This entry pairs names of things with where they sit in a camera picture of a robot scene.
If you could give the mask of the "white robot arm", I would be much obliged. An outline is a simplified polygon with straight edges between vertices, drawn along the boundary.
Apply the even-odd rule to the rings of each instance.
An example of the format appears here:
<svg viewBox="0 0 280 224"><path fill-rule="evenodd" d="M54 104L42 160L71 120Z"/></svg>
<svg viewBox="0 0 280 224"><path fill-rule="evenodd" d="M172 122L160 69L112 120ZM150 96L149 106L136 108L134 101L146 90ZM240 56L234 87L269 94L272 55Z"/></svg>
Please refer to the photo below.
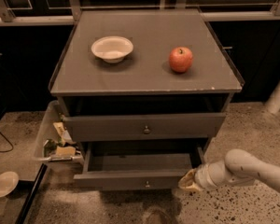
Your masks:
<svg viewBox="0 0 280 224"><path fill-rule="evenodd" d="M195 192L222 185L248 186L258 180L280 193L280 167L261 161L242 149L231 149L220 161L207 162L189 170L178 187Z"/></svg>

